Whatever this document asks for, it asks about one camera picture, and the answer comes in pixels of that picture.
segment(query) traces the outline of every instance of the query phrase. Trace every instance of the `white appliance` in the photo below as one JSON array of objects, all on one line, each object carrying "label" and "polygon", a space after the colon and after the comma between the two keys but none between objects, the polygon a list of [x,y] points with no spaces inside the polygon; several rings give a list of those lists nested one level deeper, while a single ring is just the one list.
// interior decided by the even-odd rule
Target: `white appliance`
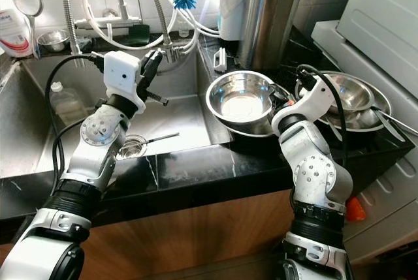
[{"label": "white appliance", "polygon": [[[380,89],[394,117],[418,128],[418,0],[349,0],[341,20],[318,22],[312,38],[341,71]],[[415,148],[358,196],[368,217],[344,230],[353,264],[418,240],[417,170]]]}]

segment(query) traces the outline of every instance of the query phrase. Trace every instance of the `metal bowl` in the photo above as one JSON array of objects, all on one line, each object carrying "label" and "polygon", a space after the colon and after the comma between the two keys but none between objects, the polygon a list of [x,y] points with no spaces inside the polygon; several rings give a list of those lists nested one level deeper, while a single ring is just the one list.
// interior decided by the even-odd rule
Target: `metal bowl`
[{"label": "metal bowl", "polygon": [[[253,71],[234,71],[216,79],[206,92],[206,104],[226,128],[252,137],[273,134],[272,103],[268,87],[273,81]],[[286,95],[289,92],[280,89]]]},{"label": "metal bowl", "polygon": [[[329,74],[330,76],[334,75],[341,75],[341,72],[334,72],[334,71],[324,71],[323,73]],[[357,81],[360,81],[362,84],[366,85],[367,88],[373,93],[374,96],[374,106],[379,107],[382,109],[386,114],[392,114],[392,106],[389,103],[389,100],[386,98],[385,95],[381,91],[379,91],[376,87],[372,84],[361,80],[355,76],[350,74],[344,74],[346,78],[351,78]],[[297,85],[295,88],[295,95],[296,98],[299,100],[299,92],[301,90],[301,86]],[[347,131],[349,132],[372,132],[377,131],[383,128],[381,121],[375,115],[374,111],[371,109],[366,109],[360,112],[352,112],[352,113],[344,113],[344,117],[346,118],[346,125]],[[320,122],[329,125],[327,119],[337,128],[341,129],[341,123],[338,115],[327,113],[325,116],[319,119]]]},{"label": "metal bowl", "polygon": [[[373,105],[374,94],[372,90],[360,80],[344,73],[329,73],[329,75],[340,86],[339,95],[345,114],[360,112]],[[329,112],[338,115],[335,101],[331,104]]]},{"label": "metal bowl", "polygon": [[44,46],[49,52],[61,52],[68,43],[69,35],[65,30],[46,32],[38,37],[38,44]]}]

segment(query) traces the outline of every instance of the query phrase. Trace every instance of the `robotic arm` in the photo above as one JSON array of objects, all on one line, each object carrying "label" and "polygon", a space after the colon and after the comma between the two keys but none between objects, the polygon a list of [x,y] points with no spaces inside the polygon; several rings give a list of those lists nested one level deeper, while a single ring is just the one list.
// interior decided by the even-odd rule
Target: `robotic arm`
[{"label": "robotic arm", "polygon": [[303,84],[303,98],[277,112],[272,120],[295,184],[295,219],[283,240],[285,260],[278,279],[346,280],[342,228],[353,181],[332,160],[328,144],[312,123],[334,101],[330,88],[317,76],[305,75]]},{"label": "robotic arm", "polygon": [[148,52],[142,61],[124,52],[104,55],[109,100],[82,123],[68,169],[4,261],[1,280],[79,278],[84,263],[80,243],[89,236],[91,217],[114,171],[129,120],[144,112],[148,96],[168,103],[146,90],[162,57],[161,50]]}]

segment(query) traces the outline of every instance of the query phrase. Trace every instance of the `kitchen sink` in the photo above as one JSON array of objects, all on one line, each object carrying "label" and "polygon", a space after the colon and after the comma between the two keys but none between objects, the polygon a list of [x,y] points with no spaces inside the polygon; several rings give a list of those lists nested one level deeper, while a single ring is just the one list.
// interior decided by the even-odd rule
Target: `kitchen sink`
[{"label": "kitchen sink", "polygon": [[[129,52],[141,58],[146,51]],[[44,102],[44,87],[52,69],[66,56],[26,59],[11,66],[0,86],[0,178],[52,170],[54,134]],[[64,87],[79,93],[91,112],[106,98],[103,75],[89,61],[67,63],[56,75]],[[127,135],[149,140],[178,132],[179,135],[149,143],[144,153],[157,155],[229,142],[231,135],[206,107],[204,95],[209,75],[198,51],[169,65],[161,63],[149,90],[169,99],[164,107],[146,102],[146,110],[131,121]],[[80,141],[79,127],[64,134],[65,161]]]}]

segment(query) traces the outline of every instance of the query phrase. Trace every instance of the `sink drain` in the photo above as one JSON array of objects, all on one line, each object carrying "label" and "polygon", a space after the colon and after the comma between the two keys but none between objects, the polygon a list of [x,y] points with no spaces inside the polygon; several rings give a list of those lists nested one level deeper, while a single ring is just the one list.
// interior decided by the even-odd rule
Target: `sink drain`
[{"label": "sink drain", "polygon": [[141,135],[128,135],[117,155],[118,160],[141,157],[146,152],[146,139]]}]

